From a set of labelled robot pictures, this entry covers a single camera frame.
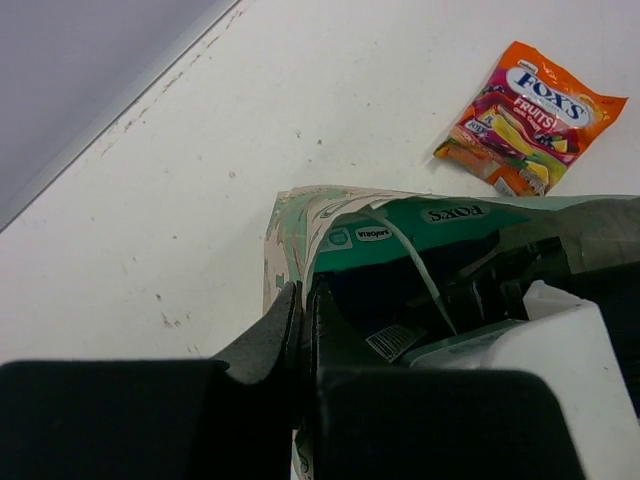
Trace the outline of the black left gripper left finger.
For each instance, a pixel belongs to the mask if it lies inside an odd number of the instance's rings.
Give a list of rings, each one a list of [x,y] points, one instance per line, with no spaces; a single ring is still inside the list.
[[[1,368],[5,479],[286,479],[301,294],[205,359]]]

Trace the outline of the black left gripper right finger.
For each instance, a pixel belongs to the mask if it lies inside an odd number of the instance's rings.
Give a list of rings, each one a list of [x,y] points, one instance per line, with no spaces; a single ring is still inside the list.
[[[325,286],[309,299],[302,479],[580,479],[560,405],[514,370],[411,369],[376,355]]]

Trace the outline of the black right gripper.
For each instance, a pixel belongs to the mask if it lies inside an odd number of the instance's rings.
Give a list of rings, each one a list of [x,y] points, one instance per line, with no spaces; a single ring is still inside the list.
[[[596,303],[615,349],[639,348],[639,263],[573,273],[558,237],[499,253],[442,286],[441,295],[463,333],[506,319],[531,320],[524,295],[536,280]]]

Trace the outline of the green patterned paper bag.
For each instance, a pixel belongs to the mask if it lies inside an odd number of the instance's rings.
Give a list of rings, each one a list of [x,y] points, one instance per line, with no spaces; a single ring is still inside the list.
[[[382,359],[520,370],[558,399],[590,479],[639,475],[639,201],[279,194],[263,303],[330,285]]]

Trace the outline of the teal Fox's candy bag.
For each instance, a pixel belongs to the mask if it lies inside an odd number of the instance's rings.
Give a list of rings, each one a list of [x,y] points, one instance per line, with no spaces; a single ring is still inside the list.
[[[505,229],[527,216],[479,200],[333,201],[316,219],[317,251],[309,273],[314,291],[327,292],[339,315],[377,356],[411,365],[446,349],[483,349],[515,326],[506,319],[460,333],[441,287],[494,253]]]

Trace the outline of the orange Fox's fruits candy bag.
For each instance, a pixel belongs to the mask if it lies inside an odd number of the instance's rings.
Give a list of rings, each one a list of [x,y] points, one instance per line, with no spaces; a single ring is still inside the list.
[[[513,42],[435,157],[503,195],[546,195],[626,105],[598,94],[537,49]]]

